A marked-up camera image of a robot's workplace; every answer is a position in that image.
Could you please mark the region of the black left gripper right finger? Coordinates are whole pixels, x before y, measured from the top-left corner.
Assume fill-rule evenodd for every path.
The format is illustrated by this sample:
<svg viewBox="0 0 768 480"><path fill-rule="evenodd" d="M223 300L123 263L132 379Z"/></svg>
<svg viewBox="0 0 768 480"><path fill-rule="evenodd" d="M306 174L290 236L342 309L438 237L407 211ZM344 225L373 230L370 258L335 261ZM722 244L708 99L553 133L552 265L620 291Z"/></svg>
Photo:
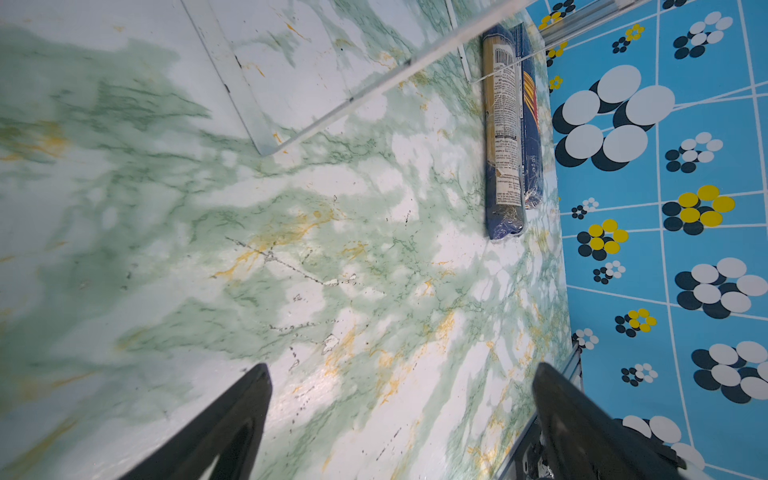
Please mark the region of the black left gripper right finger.
<svg viewBox="0 0 768 480"><path fill-rule="evenodd" d="M549 468L556 479L679 479L678 462L613 421L552 365L532 382Z"/></svg>

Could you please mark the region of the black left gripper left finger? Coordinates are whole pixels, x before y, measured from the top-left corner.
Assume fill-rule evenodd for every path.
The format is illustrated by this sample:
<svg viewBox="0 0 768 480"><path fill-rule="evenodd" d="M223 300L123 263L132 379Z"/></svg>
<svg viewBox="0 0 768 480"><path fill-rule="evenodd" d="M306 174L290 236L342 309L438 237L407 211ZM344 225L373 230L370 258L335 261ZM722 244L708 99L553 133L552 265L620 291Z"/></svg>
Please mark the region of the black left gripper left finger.
<svg viewBox="0 0 768 480"><path fill-rule="evenodd" d="M268 367L255 365L125 479L248 479L272 396Z"/></svg>

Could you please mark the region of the clear dark spaghetti bag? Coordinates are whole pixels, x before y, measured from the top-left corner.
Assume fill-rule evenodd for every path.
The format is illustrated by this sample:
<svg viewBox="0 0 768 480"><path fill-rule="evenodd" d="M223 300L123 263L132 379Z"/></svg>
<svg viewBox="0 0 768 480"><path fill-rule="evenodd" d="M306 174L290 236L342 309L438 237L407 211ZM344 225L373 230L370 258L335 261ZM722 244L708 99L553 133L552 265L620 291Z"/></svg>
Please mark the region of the clear dark spaghetti bag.
<svg viewBox="0 0 768 480"><path fill-rule="evenodd" d="M489 238L521 234L526 224L522 92L515 36L497 25L482 36L485 112L485 220Z"/></svg>

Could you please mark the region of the white metal two-tier shelf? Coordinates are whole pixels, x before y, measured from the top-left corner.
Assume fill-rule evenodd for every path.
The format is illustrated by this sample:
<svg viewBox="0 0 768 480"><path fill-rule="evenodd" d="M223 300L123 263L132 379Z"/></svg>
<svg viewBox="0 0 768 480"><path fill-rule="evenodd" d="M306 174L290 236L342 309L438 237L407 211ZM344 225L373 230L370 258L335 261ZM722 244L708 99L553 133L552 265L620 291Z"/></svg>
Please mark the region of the white metal two-tier shelf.
<svg viewBox="0 0 768 480"><path fill-rule="evenodd" d="M257 153L287 150L445 56L526 1L185 1Z"/></svg>

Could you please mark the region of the dark blue spaghetti box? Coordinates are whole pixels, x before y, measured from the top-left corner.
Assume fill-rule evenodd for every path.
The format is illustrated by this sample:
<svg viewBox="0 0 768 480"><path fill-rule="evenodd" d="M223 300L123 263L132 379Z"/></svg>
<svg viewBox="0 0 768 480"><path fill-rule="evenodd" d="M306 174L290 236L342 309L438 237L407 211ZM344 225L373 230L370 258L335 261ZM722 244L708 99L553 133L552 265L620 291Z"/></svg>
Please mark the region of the dark blue spaghetti box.
<svg viewBox="0 0 768 480"><path fill-rule="evenodd" d="M543 161L539 129L537 85L533 48L527 28L517 25L515 35L522 79L522 164L524 177L524 204L527 210L536 209L543 197Z"/></svg>

